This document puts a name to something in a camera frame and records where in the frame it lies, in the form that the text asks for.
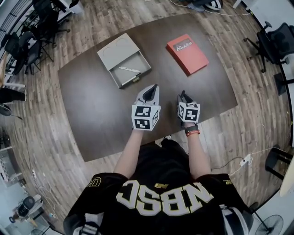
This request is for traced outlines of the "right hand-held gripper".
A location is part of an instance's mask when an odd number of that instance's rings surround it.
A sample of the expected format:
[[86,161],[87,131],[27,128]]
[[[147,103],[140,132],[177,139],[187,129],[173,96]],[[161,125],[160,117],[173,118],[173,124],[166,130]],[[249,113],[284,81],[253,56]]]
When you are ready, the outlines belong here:
[[177,95],[177,116],[182,128],[185,127],[185,123],[197,124],[199,115],[200,105],[187,95],[184,90]]

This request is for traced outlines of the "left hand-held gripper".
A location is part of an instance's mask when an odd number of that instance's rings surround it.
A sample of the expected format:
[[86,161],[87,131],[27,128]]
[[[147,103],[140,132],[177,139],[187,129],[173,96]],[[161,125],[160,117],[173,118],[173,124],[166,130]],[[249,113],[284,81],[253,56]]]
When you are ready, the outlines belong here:
[[159,120],[159,86],[150,85],[139,92],[132,105],[133,129],[152,131]]

